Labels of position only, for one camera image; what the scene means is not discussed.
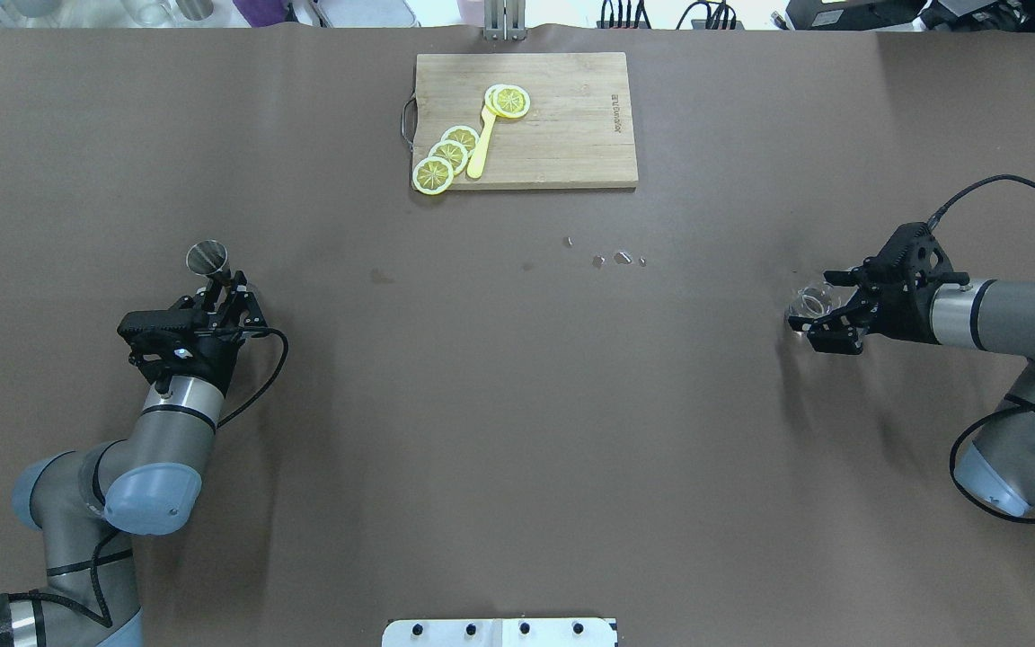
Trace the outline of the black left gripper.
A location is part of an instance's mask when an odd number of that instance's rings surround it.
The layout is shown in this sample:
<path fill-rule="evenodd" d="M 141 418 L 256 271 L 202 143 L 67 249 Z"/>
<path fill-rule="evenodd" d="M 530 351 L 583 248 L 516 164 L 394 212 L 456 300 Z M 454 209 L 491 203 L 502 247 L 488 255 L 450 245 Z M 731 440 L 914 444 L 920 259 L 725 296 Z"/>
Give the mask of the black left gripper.
<path fill-rule="evenodd" d="M 270 335 L 270 325 L 247 280 L 217 280 L 194 295 L 177 299 L 176 319 L 181 332 L 217 335 L 184 336 L 172 332 L 155 334 L 155 391 L 169 392 L 173 377 L 196 377 L 212 385 L 223 398 L 233 381 L 243 337 Z"/>

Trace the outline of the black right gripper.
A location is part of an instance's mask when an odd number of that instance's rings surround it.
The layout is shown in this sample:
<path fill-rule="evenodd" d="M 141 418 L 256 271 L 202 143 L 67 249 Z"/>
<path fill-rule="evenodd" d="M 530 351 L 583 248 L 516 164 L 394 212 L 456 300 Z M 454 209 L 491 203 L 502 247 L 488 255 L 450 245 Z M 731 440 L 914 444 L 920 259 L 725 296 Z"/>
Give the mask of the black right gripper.
<path fill-rule="evenodd" d="M 837 312 L 802 320 L 802 334 L 818 353 L 860 355 L 863 336 L 879 334 L 896 341 L 938 344 L 931 327 L 931 308 L 941 280 L 903 276 L 881 280 L 880 264 L 864 261 L 845 270 L 823 270 L 834 287 L 866 292 L 868 311 Z"/>

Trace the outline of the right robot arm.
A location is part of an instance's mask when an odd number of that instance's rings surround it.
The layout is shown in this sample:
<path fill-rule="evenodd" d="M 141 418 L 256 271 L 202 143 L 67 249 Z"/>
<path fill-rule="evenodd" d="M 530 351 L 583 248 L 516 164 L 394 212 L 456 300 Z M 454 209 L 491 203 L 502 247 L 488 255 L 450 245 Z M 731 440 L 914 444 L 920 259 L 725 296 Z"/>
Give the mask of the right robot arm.
<path fill-rule="evenodd" d="M 1035 283 L 971 280 L 928 262 L 830 271 L 785 313 L 814 350 L 858 355 L 882 336 L 1018 358 L 1022 371 L 993 412 L 953 441 L 948 471 L 970 504 L 1035 526 Z"/>

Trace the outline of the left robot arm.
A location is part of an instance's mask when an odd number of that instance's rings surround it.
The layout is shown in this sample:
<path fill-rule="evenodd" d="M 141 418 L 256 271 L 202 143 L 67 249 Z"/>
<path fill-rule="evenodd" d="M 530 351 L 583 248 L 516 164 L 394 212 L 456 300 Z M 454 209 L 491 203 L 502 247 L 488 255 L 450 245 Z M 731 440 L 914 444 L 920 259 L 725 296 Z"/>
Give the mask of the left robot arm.
<path fill-rule="evenodd" d="M 238 352 L 274 335 L 240 271 L 219 271 L 168 308 L 128 313 L 118 332 L 146 400 L 127 438 L 18 476 L 13 512 L 42 535 L 46 584 L 0 593 L 0 646 L 143 644 L 134 539 L 188 523 L 217 432 L 233 419 L 225 401 Z"/>

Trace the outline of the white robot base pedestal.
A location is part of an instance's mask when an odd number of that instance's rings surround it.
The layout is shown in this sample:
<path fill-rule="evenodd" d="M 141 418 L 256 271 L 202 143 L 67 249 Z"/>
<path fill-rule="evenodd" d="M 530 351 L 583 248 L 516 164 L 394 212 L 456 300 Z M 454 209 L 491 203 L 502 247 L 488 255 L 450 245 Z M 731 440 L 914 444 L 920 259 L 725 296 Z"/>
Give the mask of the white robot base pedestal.
<path fill-rule="evenodd" d="M 616 621 L 600 617 L 400 619 L 382 646 L 617 646 Z"/>

